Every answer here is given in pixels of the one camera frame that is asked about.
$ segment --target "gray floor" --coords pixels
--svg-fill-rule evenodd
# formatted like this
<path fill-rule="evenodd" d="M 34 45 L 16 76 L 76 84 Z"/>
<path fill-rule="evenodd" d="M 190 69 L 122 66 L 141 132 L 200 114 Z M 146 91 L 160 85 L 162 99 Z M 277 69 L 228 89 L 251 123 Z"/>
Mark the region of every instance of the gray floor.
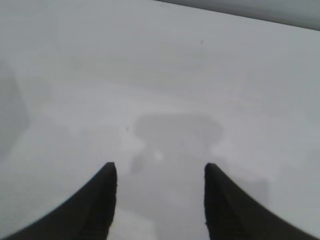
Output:
<path fill-rule="evenodd" d="M 320 32 L 149 0 L 7 3 L 1 236 L 105 162 L 119 175 L 111 240 L 208 237 L 207 162 L 320 236 Z"/>

